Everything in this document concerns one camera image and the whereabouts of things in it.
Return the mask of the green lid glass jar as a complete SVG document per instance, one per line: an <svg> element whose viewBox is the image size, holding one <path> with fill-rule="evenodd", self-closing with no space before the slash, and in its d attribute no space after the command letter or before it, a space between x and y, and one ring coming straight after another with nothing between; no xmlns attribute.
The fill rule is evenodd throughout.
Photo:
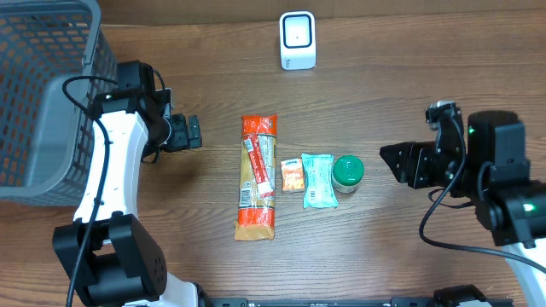
<svg viewBox="0 0 546 307"><path fill-rule="evenodd" d="M362 181L365 169L363 162L354 155L339 157L333 167L334 189L340 193L354 192Z"/></svg>

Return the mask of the orange spaghetti packet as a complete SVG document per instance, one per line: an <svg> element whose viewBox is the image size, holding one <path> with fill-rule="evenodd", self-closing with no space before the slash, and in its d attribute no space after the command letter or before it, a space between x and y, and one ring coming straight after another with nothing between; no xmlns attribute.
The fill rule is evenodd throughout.
<svg viewBox="0 0 546 307"><path fill-rule="evenodd" d="M244 115L235 239L272 240L276 217L277 116Z"/></svg>

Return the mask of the green wet wipes packet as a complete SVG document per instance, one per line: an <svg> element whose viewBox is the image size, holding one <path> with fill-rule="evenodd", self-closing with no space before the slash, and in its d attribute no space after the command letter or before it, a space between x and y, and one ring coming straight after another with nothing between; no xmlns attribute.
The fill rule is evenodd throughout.
<svg viewBox="0 0 546 307"><path fill-rule="evenodd" d="M303 207L336 208L338 200L332 185L332 168L334 156L331 154L301 155L305 173L305 195Z"/></svg>

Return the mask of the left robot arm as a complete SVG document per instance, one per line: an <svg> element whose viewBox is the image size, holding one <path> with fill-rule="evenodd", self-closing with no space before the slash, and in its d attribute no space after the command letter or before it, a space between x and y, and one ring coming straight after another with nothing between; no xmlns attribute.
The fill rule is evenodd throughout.
<svg viewBox="0 0 546 307"><path fill-rule="evenodd" d="M137 213L140 166L149 155L200 148L199 120L171 111L172 91L141 61L118 64L114 89L75 105L93 121L90 173L73 222L52 244L70 279L66 304L208 306L201 287L169 273Z"/></svg>

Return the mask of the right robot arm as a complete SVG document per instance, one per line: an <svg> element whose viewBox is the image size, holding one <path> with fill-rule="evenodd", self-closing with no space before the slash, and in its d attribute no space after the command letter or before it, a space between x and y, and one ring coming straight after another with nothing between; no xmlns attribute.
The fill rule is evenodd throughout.
<svg viewBox="0 0 546 307"><path fill-rule="evenodd" d="M531 179L526 128L510 111L486 110L462 118L452 103L430 106L426 120L437 131L432 142L384 146L380 156L400 183L433 188L441 197L467 198L494 248L430 239L428 219L442 200L433 201L419 226L431 246L502 257L514 272L530 306L545 304L545 185Z"/></svg>

